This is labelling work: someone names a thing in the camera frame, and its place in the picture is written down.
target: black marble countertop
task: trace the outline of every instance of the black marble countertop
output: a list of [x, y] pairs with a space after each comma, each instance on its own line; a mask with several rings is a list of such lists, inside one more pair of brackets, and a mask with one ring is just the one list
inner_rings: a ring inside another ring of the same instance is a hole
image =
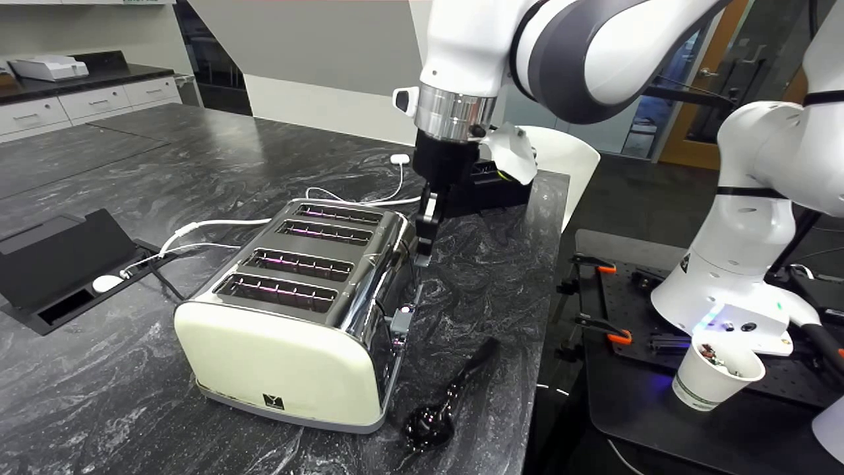
[[125, 68], [92, 70], [88, 76], [57, 82], [18, 78], [18, 85], [0, 87], [0, 106], [13, 102], [32, 101], [44, 97], [60, 96], [83, 90], [100, 89], [113, 85], [172, 76], [172, 69], [154, 68], [141, 64], [127, 64]]
[[[161, 244], [190, 221], [273, 216], [308, 186], [346, 199], [388, 195], [398, 170], [387, 158], [411, 151], [182, 105], [51, 134], [0, 156], [0, 167], [53, 156], [67, 172], [0, 199], [3, 234], [105, 207], [133, 238]], [[115, 153], [120, 143], [132, 153]], [[62, 152], [69, 146], [73, 156]], [[409, 175], [399, 198], [420, 190]], [[173, 331], [176, 303], [151, 276], [48, 336], [0, 314], [0, 473], [521, 474], [567, 184], [541, 172], [527, 205], [442, 227], [394, 402], [374, 434], [304, 429], [206, 400]], [[180, 242], [245, 243], [255, 231], [197, 230]], [[196, 252], [163, 272], [192, 292], [230, 253]], [[410, 455], [403, 419], [436, 401], [486, 336], [501, 340], [500, 356], [470, 385], [454, 439]]]

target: toaster slot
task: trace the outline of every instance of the toaster slot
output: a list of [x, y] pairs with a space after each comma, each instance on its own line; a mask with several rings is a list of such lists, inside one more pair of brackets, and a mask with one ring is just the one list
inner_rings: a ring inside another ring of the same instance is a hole
[[305, 238], [354, 244], [356, 246], [365, 246], [372, 238], [371, 232], [362, 229], [296, 220], [285, 221], [276, 232], [293, 236], [303, 236]]
[[345, 281], [354, 268], [353, 264], [342, 260], [262, 248], [255, 249], [244, 265], [282, 272], [295, 272], [303, 276], [319, 277], [337, 282]]
[[277, 303], [324, 314], [337, 297], [332, 289], [267, 277], [232, 274], [214, 293]]
[[298, 216], [310, 216], [333, 221], [356, 222], [377, 226], [383, 215], [374, 211], [351, 210], [341, 206], [301, 205], [294, 213]]

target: four-slice toaster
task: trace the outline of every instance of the four-slice toaster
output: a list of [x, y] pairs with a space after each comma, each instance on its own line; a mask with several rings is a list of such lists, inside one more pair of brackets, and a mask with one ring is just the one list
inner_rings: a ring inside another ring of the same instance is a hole
[[419, 295], [413, 246], [396, 212], [291, 201], [176, 308], [201, 392], [301, 425], [378, 429]]

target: toaster logo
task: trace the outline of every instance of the toaster logo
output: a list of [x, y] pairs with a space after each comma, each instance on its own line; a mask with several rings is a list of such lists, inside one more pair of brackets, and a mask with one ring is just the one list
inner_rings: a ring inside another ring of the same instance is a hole
[[269, 394], [265, 394], [264, 396], [264, 404], [270, 407], [275, 407], [276, 409], [284, 409], [284, 401], [281, 400], [279, 396], [270, 396]]

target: toaster base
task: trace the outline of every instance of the toaster base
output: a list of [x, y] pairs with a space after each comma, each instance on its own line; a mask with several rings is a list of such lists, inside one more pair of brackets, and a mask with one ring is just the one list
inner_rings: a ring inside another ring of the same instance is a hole
[[283, 423], [292, 423], [305, 427], [313, 427], [314, 429], [332, 430], [335, 432], [347, 432], [350, 434], [371, 434], [377, 431], [384, 424], [384, 420], [387, 418], [386, 411], [381, 412], [381, 417], [370, 425], [348, 425], [341, 423], [317, 421], [315, 419], [308, 418], [298, 418], [296, 416], [279, 414], [278, 412], [270, 411], [268, 409], [264, 409], [263, 407], [253, 406], [252, 404], [247, 404], [243, 401], [231, 399], [229, 397], [221, 395], [220, 393], [216, 393], [210, 390], [209, 388], [206, 388], [205, 386], [199, 384], [199, 381], [194, 380], [194, 382], [196, 383], [197, 388], [199, 388], [199, 392], [203, 393], [203, 396], [207, 397], [208, 399], [221, 402], [226, 406], [232, 406], [235, 409], [250, 412], [252, 414], [256, 414], [264, 418], [274, 419]]

